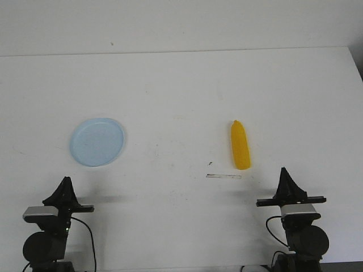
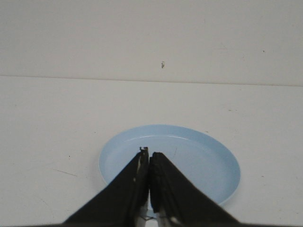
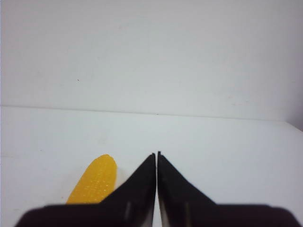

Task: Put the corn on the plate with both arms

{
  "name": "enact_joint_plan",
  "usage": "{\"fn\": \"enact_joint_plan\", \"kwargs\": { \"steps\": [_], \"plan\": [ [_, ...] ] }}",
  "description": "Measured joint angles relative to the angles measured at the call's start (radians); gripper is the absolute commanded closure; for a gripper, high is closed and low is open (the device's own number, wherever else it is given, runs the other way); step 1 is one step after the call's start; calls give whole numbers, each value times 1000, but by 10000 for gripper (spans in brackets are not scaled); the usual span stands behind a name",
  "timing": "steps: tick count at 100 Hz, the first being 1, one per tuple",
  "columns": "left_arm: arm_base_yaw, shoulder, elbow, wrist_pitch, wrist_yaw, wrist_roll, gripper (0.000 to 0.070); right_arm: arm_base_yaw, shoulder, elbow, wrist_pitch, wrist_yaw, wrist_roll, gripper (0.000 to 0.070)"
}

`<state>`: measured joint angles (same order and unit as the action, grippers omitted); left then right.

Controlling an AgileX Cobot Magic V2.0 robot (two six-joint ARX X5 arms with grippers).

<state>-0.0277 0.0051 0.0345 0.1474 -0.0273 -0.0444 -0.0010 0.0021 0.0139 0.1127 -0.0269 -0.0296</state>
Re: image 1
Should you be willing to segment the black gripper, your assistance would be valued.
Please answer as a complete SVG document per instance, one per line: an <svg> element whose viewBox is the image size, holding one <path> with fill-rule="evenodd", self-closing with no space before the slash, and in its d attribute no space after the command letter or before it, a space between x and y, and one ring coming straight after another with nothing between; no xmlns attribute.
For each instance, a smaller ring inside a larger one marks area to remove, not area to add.
<svg viewBox="0 0 363 272"><path fill-rule="evenodd" d="M285 205L316 204L325 202L326 197L324 196L307 197L307 193L294 182L286 168L282 167L275 195L273 196L273 198L269 199L258 199L256 201L256 206L282 207Z"/></svg>
<svg viewBox="0 0 363 272"><path fill-rule="evenodd" d="M74 213L93 213L93 205L80 205L74 193L70 177L65 176L52 195L42 201L44 206L62 206L58 209L58 217L65 227L70 227Z"/></svg>

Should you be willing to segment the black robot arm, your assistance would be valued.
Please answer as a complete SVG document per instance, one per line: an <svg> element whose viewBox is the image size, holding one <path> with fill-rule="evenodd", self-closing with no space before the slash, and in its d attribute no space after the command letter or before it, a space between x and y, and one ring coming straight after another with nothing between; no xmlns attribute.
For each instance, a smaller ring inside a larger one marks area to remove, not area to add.
<svg viewBox="0 0 363 272"><path fill-rule="evenodd" d="M67 238L74 220L83 224L90 234L94 271L97 260L94 236L89 225L73 217L74 213L92 213L93 205L81 205L74 193L70 177L65 176L52 195L41 206L30 206L23 213L23 220L36 224L39 232L30 235L23 245L23 257L28 261L24 269L32 271L74 271L71 261L64 261Z"/></svg>
<svg viewBox="0 0 363 272"><path fill-rule="evenodd" d="M281 168L275 195L256 201L257 207L278 206L286 242L276 239L290 251L274 252L270 271L322 271L320 260L329 249L327 234L313 221L321 218L316 203L325 203L324 196L309 196L291 178L285 167Z"/></svg>

